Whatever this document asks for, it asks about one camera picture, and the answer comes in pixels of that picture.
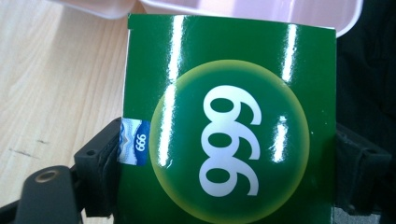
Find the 999 label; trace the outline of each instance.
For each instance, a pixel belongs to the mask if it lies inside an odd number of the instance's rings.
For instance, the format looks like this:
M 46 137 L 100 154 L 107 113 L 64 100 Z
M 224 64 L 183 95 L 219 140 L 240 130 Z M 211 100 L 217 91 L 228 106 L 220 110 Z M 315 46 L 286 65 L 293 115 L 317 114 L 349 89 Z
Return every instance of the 999 label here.
M 216 111 L 211 103 L 217 99 L 231 101 L 233 109 L 228 112 Z M 204 99 L 204 111 L 211 122 L 203 130 L 201 144 L 209 158 L 201 166 L 199 178 L 205 192 L 215 197 L 230 194 L 235 188 L 238 174 L 248 179 L 249 191 L 247 195 L 257 195 L 259 190 L 259 180 L 251 167 L 233 156 L 239 148 L 240 138 L 243 138 L 250 144 L 249 159 L 258 160 L 260 158 L 260 145 L 257 137 L 247 126 L 236 121 L 240 115 L 242 104 L 246 104 L 252 110 L 253 118 L 250 124 L 260 125 L 262 112 L 256 100 L 247 91 L 235 86 L 217 86 L 208 92 Z M 214 133 L 224 133 L 230 136 L 230 145 L 227 147 L 213 146 L 209 138 Z M 227 172 L 230 178 L 223 183 L 210 181 L 206 174 L 213 169 Z
M 122 118 L 118 161 L 145 165 L 149 154 L 149 127 L 146 120 Z

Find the wooden table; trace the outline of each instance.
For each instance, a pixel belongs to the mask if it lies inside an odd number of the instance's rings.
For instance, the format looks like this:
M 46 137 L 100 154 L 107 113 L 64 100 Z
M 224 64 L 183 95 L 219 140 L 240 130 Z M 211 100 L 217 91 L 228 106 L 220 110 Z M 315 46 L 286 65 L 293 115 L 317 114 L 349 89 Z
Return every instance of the wooden table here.
M 136 3 L 133 12 L 144 12 Z M 0 1 L 0 207 L 121 116 L 126 18 L 49 1 Z M 89 218 L 85 223 L 111 223 Z

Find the small blue label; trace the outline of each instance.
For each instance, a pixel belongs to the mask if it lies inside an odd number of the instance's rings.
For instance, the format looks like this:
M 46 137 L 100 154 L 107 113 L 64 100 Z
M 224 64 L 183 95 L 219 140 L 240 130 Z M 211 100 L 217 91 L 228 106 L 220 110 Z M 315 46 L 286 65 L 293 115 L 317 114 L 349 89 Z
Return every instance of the small blue label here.
M 122 118 L 118 161 L 145 165 L 149 155 L 150 123 L 141 119 Z

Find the glossy cardboard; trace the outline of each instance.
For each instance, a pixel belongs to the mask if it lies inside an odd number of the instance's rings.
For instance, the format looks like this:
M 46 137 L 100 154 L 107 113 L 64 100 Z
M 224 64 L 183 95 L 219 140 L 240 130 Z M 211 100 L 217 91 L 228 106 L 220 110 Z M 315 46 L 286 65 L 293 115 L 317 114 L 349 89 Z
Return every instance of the glossy cardboard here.
M 332 222 L 334 30 L 164 15 L 129 29 L 123 117 L 150 122 L 149 156 L 121 165 L 116 223 Z

